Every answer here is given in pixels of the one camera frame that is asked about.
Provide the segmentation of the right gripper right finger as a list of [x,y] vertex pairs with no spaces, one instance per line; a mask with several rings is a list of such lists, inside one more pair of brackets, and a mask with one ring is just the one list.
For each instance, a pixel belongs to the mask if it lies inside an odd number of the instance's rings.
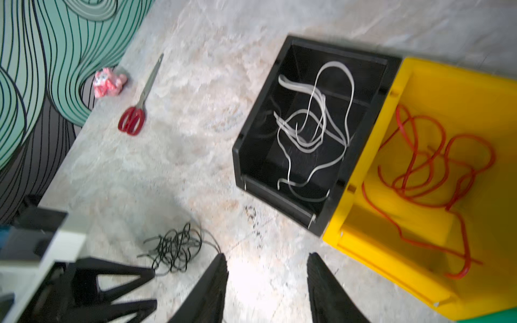
[[316,252],[308,256],[307,275],[313,322],[369,322]]

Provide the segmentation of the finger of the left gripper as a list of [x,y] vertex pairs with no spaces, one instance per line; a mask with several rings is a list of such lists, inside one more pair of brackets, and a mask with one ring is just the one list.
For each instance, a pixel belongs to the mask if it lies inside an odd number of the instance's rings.
[[[79,259],[74,265],[72,290],[77,303],[112,302],[148,283],[156,276],[152,268],[128,266],[92,257]],[[102,290],[98,285],[100,275],[136,276],[137,278],[124,285]]]
[[117,304],[98,304],[72,308],[60,322],[111,322],[123,316],[134,316],[129,322],[142,322],[157,308],[157,300],[141,300]]

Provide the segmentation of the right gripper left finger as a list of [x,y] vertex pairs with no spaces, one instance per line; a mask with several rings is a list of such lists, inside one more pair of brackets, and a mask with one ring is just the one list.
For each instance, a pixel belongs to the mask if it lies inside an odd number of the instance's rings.
[[223,322],[228,277],[226,257],[219,253],[169,322]]

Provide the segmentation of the yellow storage bin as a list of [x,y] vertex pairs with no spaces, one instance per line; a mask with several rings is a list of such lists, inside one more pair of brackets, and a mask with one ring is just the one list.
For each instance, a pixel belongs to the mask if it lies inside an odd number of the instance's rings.
[[516,307],[516,82],[407,58],[326,243],[450,320]]

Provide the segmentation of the green storage bin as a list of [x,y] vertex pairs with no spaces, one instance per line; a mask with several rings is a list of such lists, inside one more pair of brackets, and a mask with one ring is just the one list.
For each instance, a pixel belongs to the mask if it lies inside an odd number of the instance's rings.
[[517,308],[461,320],[458,323],[517,323]]

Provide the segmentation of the pink toy figurine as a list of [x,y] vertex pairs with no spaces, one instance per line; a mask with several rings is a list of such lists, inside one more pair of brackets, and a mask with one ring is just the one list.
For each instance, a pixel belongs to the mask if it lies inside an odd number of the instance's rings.
[[103,68],[97,71],[93,79],[94,97],[118,96],[123,86],[127,83],[125,74],[115,74],[111,68]]

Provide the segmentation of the black storage bin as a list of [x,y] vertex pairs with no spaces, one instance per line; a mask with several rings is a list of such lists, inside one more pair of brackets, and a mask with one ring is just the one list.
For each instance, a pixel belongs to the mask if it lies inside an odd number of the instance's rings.
[[[382,49],[288,36],[232,149],[239,188],[323,235],[386,102],[403,59]],[[309,94],[282,87],[279,76],[316,86],[331,120],[323,144],[301,152],[277,118],[310,139],[320,108]]]

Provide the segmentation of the red handled scissors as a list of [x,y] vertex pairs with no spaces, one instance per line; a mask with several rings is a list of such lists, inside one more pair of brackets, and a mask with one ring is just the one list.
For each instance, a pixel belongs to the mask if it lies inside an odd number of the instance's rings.
[[152,90],[163,58],[164,54],[162,53],[159,56],[155,66],[153,67],[151,74],[149,75],[149,78],[140,95],[138,103],[126,109],[125,112],[121,115],[121,118],[119,119],[117,126],[117,129],[120,132],[126,133],[130,136],[136,136],[141,132],[141,129],[144,127],[146,120],[145,101],[147,100]]

